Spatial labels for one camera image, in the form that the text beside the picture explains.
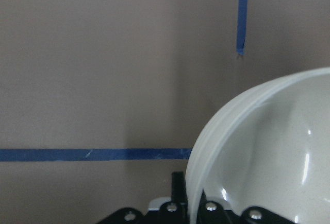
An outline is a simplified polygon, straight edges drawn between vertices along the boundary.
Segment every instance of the vertical blue tape strip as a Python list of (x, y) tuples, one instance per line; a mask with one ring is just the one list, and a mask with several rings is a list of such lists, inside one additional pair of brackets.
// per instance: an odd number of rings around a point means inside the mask
[(248, 0), (238, 0), (236, 51), (240, 55), (244, 55), (247, 10)]
[(0, 149), (0, 162), (184, 160), (191, 148)]

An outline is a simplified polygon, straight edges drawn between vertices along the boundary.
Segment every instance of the blue painter's tape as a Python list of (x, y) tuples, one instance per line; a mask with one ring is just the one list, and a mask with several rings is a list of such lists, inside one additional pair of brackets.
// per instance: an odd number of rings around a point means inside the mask
[(0, 162), (186, 160), (190, 153), (190, 148), (0, 149)]
[(248, 0), (238, 0), (236, 51), (240, 55), (244, 55), (247, 10)]

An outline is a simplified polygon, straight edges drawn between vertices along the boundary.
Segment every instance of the beige wall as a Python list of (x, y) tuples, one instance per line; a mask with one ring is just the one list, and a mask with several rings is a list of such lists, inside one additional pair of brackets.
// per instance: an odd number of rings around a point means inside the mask
[[(192, 147), (243, 90), (330, 65), (330, 0), (249, 0), (243, 61), (237, 2), (0, 0), (0, 148)], [(0, 218), (93, 223), (125, 205), (144, 211), (185, 166), (0, 163)]]

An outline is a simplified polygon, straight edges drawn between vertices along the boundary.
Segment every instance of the black plastic part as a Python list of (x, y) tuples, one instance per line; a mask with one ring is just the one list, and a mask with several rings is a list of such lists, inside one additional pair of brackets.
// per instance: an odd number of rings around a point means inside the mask
[[(129, 214), (135, 215), (135, 219), (125, 220), (125, 216)], [(136, 209), (123, 208), (117, 210), (116, 212), (101, 220), (97, 224), (137, 224), (142, 219), (142, 217), (142, 213)]]
[(171, 199), (173, 202), (179, 202), (181, 204), (187, 203), (186, 182), (182, 171), (175, 171), (172, 173)]
[[(253, 219), (250, 216), (251, 211), (258, 211), (261, 214), (260, 219)], [(242, 224), (294, 224), (294, 222), (289, 221), (269, 210), (261, 207), (250, 207), (243, 211), (241, 215)]]
[[(174, 204), (177, 209), (169, 211), (168, 206)], [(160, 224), (185, 224), (187, 223), (186, 209), (179, 202), (166, 202), (158, 212), (158, 223)]]
[(206, 199), (205, 191), (203, 190), (202, 195), (201, 195), (201, 199), (200, 199), (200, 205), (204, 204), (206, 202), (207, 202), (207, 199)]
[[(207, 204), (212, 203), (216, 206), (215, 210), (207, 210)], [(201, 203), (197, 215), (197, 224), (234, 224), (226, 214), (223, 207), (214, 201)]]
[(148, 211), (139, 224), (158, 224), (158, 211)]
[(233, 224), (239, 224), (240, 222), (240, 216), (236, 215), (233, 211), (231, 210), (225, 210), (227, 216), (229, 219), (232, 221)]

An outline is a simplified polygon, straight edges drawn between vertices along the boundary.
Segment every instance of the blue tape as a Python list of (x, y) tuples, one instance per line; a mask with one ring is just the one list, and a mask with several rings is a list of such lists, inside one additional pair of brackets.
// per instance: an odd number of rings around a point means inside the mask
[(238, 0), (236, 51), (240, 55), (244, 55), (247, 10), (248, 0)]
[(190, 153), (190, 148), (0, 149), (0, 162), (185, 160)]

